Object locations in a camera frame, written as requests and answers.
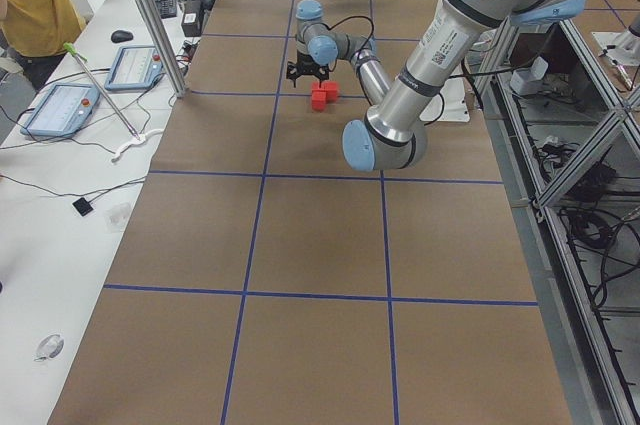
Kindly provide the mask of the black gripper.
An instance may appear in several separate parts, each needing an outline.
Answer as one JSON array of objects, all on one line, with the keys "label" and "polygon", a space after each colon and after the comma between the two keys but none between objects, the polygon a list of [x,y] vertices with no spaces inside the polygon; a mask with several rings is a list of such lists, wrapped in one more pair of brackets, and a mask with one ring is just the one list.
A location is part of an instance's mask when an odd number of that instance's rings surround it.
[{"label": "black gripper", "polygon": [[296,61],[287,62],[286,79],[290,80],[293,87],[296,88],[300,76],[314,76],[322,85],[330,79],[330,69],[327,66],[319,65],[311,55],[297,52]]}]

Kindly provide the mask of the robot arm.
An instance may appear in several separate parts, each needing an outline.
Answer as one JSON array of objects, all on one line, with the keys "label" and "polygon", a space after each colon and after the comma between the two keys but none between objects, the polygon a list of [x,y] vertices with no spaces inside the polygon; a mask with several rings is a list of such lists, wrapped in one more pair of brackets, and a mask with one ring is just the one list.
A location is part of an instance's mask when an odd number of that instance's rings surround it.
[{"label": "robot arm", "polygon": [[297,59],[287,77],[328,79],[337,60],[349,62],[370,102],[364,117],[349,122],[342,133],[343,156],[362,172],[407,168],[427,146],[426,123],[420,116],[439,95],[480,35],[512,25],[551,24],[580,14],[586,0],[438,0],[434,18],[396,78],[385,73],[370,38],[332,30],[323,7],[302,0],[296,8]]}]

